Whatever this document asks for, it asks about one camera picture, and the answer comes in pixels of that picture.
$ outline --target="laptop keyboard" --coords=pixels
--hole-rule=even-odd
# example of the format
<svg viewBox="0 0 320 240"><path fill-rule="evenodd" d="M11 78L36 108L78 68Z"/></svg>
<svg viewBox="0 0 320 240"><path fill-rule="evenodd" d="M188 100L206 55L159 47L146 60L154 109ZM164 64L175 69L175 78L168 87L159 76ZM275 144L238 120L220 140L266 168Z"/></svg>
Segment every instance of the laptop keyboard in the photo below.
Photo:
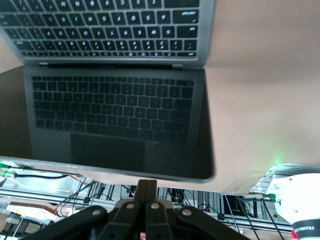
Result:
<svg viewBox="0 0 320 240"><path fill-rule="evenodd" d="M200 0L1 0L0 25L24 56L197 56Z"/></svg>

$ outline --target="table surface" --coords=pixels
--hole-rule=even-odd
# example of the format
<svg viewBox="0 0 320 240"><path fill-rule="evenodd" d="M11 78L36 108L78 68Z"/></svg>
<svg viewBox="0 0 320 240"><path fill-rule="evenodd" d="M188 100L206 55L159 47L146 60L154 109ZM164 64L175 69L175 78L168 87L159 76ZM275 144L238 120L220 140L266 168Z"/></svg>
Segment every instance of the table surface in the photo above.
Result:
<svg viewBox="0 0 320 240"><path fill-rule="evenodd" d="M319 12L313 0L216 1L205 66L216 175L159 186L246 194L273 165L320 166ZM0 73L21 65L0 38ZM107 184L140 179L79 173Z"/></svg>

